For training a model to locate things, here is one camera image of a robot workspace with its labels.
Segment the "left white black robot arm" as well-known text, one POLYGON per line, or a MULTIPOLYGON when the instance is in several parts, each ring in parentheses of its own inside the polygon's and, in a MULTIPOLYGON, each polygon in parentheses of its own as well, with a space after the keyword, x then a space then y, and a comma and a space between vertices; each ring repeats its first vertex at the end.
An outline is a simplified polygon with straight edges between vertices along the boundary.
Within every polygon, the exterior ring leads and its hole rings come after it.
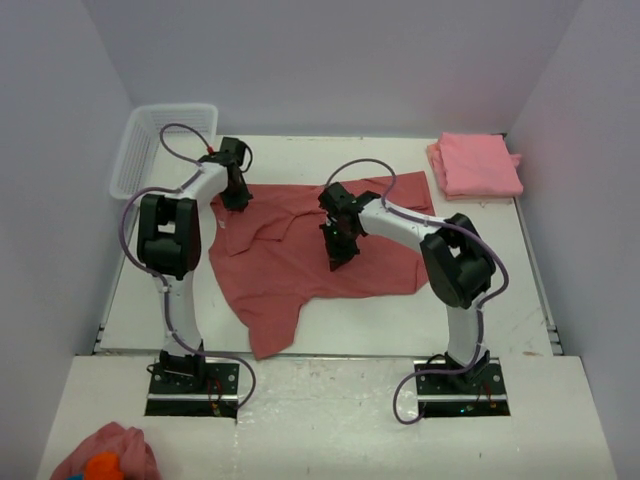
POLYGON ((252 199, 244 179, 253 152, 242 140, 225 137, 207 151, 197 170, 174 188, 148 188, 139 203, 137 259, 155 277, 162 298, 165 343, 159 368, 164 374, 197 377, 205 353, 193 294, 202 253, 199 213, 219 197, 224 208, 241 212, 252 199))

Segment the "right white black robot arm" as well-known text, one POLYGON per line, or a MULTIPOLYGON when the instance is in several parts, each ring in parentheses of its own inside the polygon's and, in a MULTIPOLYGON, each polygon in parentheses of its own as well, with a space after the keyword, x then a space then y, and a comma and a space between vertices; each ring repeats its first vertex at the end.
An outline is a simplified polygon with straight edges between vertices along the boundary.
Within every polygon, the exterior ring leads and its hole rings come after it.
POLYGON ((367 235, 419 253, 432 291, 447 308, 447 367, 466 376, 482 369, 489 358, 482 302, 496 272, 496 260, 469 218, 422 214, 372 191, 356 196, 338 182, 325 187, 318 200, 326 213, 320 229, 329 268, 334 271, 350 262, 360 253, 357 240, 367 235))

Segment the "red polo t shirt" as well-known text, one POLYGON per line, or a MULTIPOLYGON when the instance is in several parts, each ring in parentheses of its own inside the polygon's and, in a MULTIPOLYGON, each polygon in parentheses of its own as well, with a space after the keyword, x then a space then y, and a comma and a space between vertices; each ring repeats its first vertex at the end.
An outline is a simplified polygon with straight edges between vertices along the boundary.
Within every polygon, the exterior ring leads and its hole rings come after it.
POLYGON ((427 284, 419 253, 379 236, 331 271, 320 230, 321 186, 253 184, 242 212, 210 206, 217 221, 209 259, 222 294, 248 329, 252 353, 268 358, 294 342, 301 308, 314 298, 409 295, 427 284))

